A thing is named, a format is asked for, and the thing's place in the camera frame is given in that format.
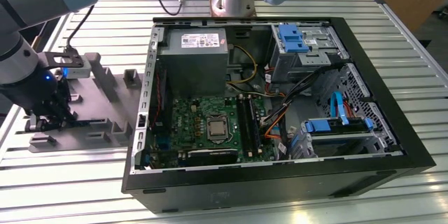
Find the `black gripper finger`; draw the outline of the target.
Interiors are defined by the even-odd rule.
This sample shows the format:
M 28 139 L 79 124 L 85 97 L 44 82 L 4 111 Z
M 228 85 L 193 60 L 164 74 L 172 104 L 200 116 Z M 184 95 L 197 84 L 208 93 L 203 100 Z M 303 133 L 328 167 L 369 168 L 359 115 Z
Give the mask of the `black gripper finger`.
M 69 127 L 76 124 L 76 116 L 71 112 L 68 103 L 71 102 L 68 82 L 57 82 L 57 88 L 52 95 L 55 103 L 55 115 Z
M 25 131 L 44 132 L 61 128 L 64 119 L 67 118 L 67 109 L 61 108 L 36 108 L 25 111 L 29 117 L 25 123 Z

